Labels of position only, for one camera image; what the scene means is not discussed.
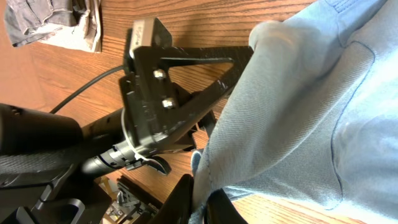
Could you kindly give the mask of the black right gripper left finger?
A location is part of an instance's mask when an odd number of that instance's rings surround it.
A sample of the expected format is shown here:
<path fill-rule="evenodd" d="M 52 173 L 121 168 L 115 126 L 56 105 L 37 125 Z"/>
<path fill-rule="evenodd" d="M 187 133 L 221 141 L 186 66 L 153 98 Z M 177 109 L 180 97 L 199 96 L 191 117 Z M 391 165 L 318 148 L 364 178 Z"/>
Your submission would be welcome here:
<path fill-rule="evenodd" d="M 156 224 L 187 224 L 192 212 L 194 179 L 184 174 L 154 217 Z"/>

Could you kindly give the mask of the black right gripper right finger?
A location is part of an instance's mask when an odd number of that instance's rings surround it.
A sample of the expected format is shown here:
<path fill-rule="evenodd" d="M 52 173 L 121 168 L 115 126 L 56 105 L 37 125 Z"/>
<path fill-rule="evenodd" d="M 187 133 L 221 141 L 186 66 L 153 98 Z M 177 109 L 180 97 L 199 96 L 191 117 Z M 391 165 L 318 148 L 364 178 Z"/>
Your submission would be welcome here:
<path fill-rule="evenodd" d="M 206 224 L 248 224 L 223 189 L 214 191 L 206 202 Z"/>

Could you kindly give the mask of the light blue printed t-shirt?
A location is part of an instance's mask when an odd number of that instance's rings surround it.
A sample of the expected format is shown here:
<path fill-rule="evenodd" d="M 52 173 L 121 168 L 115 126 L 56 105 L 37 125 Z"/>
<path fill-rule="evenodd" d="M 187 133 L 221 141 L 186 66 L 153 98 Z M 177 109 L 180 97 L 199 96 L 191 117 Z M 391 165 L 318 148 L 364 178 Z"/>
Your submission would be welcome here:
<path fill-rule="evenodd" d="M 397 0 L 316 1 L 249 36 L 253 55 L 192 156 L 191 223 L 223 189 L 397 222 Z"/>

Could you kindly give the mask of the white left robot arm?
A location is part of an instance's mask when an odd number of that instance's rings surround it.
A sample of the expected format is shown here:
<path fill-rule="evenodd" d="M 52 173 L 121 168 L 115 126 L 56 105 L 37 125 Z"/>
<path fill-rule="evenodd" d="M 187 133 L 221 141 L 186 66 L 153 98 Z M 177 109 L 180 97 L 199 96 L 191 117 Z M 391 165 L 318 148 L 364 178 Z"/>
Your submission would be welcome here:
<path fill-rule="evenodd" d="M 236 86 L 250 47 L 139 47 L 125 55 L 119 81 L 124 106 L 85 127 L 53 112 L 1 105 L 1 222 L 99 223 L 111 197 L 95 179 L 149 166 L 167 175 L 164 154 L 196 148 L 211 134 L 213 107 Z M 202 91 L 171 81 L 172 67 L 231 63 Z"/>

